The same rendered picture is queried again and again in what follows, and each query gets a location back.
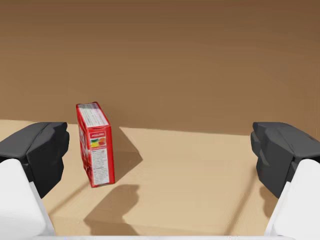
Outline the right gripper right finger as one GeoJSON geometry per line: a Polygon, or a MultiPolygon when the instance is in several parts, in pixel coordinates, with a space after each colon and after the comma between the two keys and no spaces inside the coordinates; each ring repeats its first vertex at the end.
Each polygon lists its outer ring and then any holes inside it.
{"type": "Polygon", "coordinates": [[[320,141],[283,122],[254,122],[260,182],[278,199],[265,236],[320,237],[320,141]]]}

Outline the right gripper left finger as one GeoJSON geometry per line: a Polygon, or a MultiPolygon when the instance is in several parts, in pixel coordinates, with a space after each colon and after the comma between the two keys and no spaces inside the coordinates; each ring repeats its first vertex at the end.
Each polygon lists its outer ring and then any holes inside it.
{"type": "Polygon", "coordinates": [[[37,122],[0,141],[0,237],[55,236],[42,199],[61,180],[66,122],[37,122]]]}

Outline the red carton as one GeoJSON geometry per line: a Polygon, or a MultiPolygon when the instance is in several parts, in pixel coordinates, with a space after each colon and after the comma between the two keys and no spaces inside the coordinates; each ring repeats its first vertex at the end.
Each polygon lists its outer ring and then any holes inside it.
{"type": "Polygon", "coordinates": [[[80,152],[90,186],[115,183],[112,128],[98,102],[76,105],[80,152]]]}

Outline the pale wooden shelf unit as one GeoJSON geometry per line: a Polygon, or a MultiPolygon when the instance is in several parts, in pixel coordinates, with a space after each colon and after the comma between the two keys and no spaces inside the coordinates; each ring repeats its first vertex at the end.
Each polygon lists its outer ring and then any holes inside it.
{"type": "Polygon", "coordinates": [[[0,140],[67,122],[59,236],[261,236],[277,203],[253,122],[320,140],[320,0],[0,0],[0,140]],[[91,187],[77,104],[112,133],[91,187]]]}

